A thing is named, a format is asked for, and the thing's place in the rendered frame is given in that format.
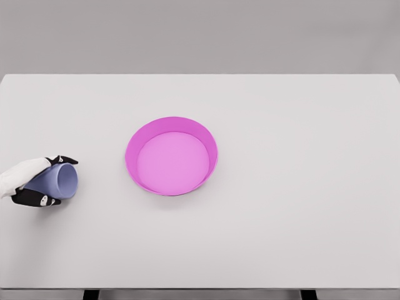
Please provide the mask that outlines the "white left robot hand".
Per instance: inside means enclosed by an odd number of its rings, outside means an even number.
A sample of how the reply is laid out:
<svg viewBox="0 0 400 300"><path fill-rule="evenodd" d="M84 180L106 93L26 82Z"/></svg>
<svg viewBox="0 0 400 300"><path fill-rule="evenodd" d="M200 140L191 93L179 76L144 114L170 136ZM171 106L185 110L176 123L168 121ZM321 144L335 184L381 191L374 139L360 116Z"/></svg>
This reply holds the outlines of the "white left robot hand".
<svg viewBox="0 0 400 300"><path fill-rule="evenodd" d="M40 157L18 163L0 174L0 199L10 197L15 204L37 208L60 205L62 199L25 189L24 186L47 168L65 163L73 166L78 164L76 160L60 155Z"/></svg>

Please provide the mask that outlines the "lavender blue plastic cup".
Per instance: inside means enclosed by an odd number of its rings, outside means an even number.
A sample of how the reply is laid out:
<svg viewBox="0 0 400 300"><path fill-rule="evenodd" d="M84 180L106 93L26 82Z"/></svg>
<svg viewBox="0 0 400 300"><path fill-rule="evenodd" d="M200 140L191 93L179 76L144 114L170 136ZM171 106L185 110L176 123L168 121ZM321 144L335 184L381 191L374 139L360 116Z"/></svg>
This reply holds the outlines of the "lavender blue plastic cup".
<svg viewBox="0 0 400 300"><path fill-rule="evenodd" d="M69 199L77 191L78 174L72 164L57 164L34 177L24 188L56 199Z"/></svg>

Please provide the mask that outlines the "pink round plate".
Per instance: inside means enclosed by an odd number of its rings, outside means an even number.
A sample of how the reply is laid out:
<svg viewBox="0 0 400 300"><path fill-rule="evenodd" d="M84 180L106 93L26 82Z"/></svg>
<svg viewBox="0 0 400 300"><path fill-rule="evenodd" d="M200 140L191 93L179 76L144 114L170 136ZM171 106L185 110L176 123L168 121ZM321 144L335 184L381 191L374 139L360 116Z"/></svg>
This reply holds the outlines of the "pink round plate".
<svg viewBox="0 0 400 300"><path fill-rule="evenodd" d="M185 117L155 119L130 138L125 165L141 188L162 196L179 196L201 187L218 163L214 136Z"/></svg>

